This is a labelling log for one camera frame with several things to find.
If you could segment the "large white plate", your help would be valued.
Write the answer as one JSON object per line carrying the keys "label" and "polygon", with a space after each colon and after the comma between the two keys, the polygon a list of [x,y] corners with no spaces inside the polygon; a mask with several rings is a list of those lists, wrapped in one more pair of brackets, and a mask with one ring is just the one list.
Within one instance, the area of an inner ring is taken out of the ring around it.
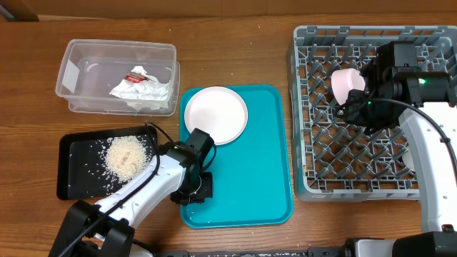
{"label": "large white plate", "polygon": [[222,86],[201,89],[187,102],[184,124],[188,132],[206,132],[217,146],[235,141],[248,123],[245,101],[234,90]]}

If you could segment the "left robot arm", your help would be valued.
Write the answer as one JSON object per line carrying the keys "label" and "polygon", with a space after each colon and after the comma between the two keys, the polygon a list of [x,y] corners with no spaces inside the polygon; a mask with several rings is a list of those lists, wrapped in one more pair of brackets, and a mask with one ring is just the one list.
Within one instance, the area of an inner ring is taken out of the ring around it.
{"label": "left robot arm", "polygon": [[150,164],[116,193],[70,207],[50,256],[130,256],[136,228],[164,198],[187,205],[212,196],[212,175],[204,161],[215,148],[189,141],[159,146]]}

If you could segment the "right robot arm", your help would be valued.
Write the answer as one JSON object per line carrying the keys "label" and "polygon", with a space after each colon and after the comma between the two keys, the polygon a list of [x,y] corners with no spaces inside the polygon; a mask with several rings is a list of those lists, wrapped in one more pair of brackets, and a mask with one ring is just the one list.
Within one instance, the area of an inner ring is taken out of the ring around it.
{"label": "right robot arm", "polygon": [[412,67],[334,72],[333,95],[348,124],[377,132],[400,126],[421,202],[418,235],[348,241],[352,256],[456,255],[456,92],[445,72]]}

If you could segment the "red snack wrapper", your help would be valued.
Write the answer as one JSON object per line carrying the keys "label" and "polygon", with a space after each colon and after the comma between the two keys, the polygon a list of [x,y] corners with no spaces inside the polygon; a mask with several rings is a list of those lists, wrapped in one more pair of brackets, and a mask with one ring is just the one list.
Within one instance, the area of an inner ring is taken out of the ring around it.
{"label": "red snack wrapper", "polygon": [[127,75],[125,76],[124,80],[129,81],[129,82],[134,83],[134,84],[137,84],[137,83],[140,83],[142,81],[148,81],[149,78],[147,78],[144,75],[135,73],[135,72],[130,72],[130,73],[127,73]]}

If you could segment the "small white cup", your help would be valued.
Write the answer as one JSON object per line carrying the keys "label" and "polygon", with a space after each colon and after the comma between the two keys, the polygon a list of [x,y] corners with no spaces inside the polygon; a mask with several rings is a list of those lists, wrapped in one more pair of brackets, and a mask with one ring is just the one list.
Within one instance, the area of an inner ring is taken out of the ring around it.
{"label": "small white cup", "polygon": [[411,169],[412,171],[415,171],[414,164],[413,164],[413,158],[412,158],[410,151],[408,151],[404,155],[402,155],[402,160],[407,168]]}

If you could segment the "white napkin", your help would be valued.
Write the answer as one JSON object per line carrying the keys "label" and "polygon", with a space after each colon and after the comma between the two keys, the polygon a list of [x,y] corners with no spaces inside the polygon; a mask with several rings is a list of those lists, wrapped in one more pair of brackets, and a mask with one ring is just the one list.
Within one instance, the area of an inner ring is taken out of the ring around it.
{"label": "white napkin", "polygon": [[168,106],[173,92],[173,86],[170,81],[161,83],[155,76],[148,75],[143,66],[135,66],[130,72],[144,75],[149,80],[134,84],[124,80],[124,77],[109,92],[111,96],[119,99],[128,99],[127,105],[137,111],[144,108],[151,110],[164,109]]}

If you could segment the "pink bowl with crumbs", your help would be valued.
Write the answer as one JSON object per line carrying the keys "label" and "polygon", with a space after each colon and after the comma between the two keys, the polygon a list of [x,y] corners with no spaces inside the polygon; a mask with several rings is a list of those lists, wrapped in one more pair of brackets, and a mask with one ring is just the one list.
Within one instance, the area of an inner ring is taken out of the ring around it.
{"label": "pink bowl with crumbs", "polygon": [[331,90],[339,105],[346,102],[350,90],[364,91],[365,85],[360,71],[353,68],[337,70],[331,75]]}

